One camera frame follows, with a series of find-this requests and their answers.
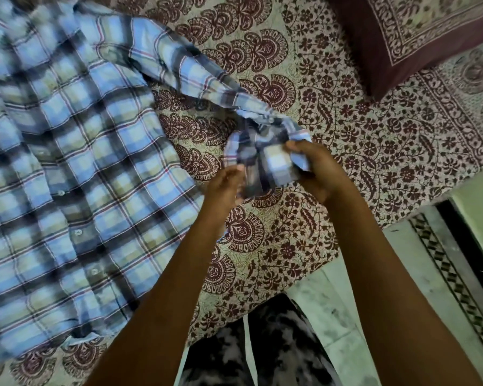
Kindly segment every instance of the folded shirt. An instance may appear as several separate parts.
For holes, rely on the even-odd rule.
[[[0,0],[0,361],[118,332],[195,220],[144,77],[236,111],[225,162],[247,166],[247,195],[308,169],[282,148],[307,132],[168,27]]]

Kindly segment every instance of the fabric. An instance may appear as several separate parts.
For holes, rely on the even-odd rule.
[[[483,170],[483,44],[472,56],[467,51],[415,74],[376,103],[365,95],[347,36],[326,0],[97,1],[185,33],[247,91],[296,119],[331,149],[383,227]],[[183,168],[198,182],[209,180],[236,120],[205,101],[151,88]],[[297,185],[246,200],[226,224],[190,343],[338,255],[325,209]],[[46,348],[2,362],[0,386],[77,386],[110,342]]]
[[[306,315],[280,294],[249,313],[250,342],[260,386],[341,386]],[[193,344],[180,386],[251,386],[243,319]]]
[[[227,157],[257,166],[250,192],[307,169],[273,144],[308,133],[164,25],[0,0],[0,360],[118,332],[193,223],[144,76],[243,117]]]
[[[426,66],[483,43],[483,0],[328,0],[377,100]]]

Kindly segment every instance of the patterned pants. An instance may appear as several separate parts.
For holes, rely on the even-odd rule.
[[[248,316],[258,386],[341,386],[304,313],[279,294]],[[243,319],[193,344],[180,386],[254,386],[245,357]]]

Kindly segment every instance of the maroon pillowcase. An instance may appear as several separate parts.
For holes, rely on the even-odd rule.
[[[483,43],[483,0],[328,0],[377,100],[422,68]]]

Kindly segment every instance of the patterned floor border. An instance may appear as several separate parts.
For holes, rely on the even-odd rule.
[[[456,301],[464,311],[465,316],[477,333],[480,341],[483,343],[483,313],[480,311],[454,264],[447,256],[444,247],[431,228],[425,215],[418,214],[410,218],[409,222],[424,244]]]

